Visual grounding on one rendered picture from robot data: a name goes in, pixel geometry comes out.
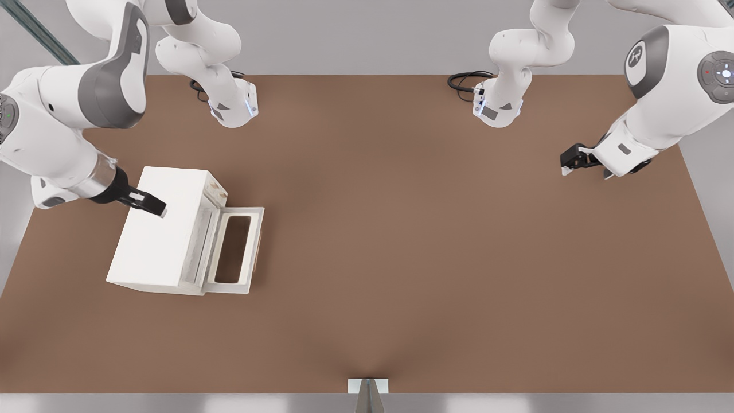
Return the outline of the white oven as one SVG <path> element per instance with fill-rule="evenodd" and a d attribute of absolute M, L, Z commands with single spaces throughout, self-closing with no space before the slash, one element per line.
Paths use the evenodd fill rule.
<path fill-rule="evenodd" d="M 259 254 L 262 207 L 228 207 L 228 194 L 207 170 L 146 166 L 139 190 L 167 205 L 158 217 L 132 209 L 108 269 L 107 282 L 149 293 L 247 294 Z M 225 241 L 231 221 L 244 219 L 236 279 L 226 282 Z"/>

